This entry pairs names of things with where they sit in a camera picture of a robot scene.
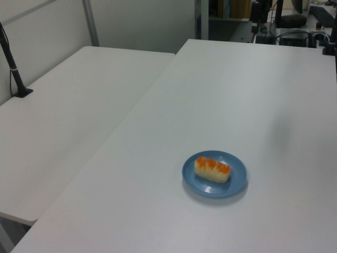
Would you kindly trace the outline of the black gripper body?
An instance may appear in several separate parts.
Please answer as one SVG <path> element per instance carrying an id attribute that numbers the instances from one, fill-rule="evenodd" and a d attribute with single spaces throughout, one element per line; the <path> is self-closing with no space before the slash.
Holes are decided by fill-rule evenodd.
<path id="1" fill-rule="evenodd" d="M 272 1 L 253 1 L 249 20 L 251 22 L 267 22 L 271 7 Z"/>

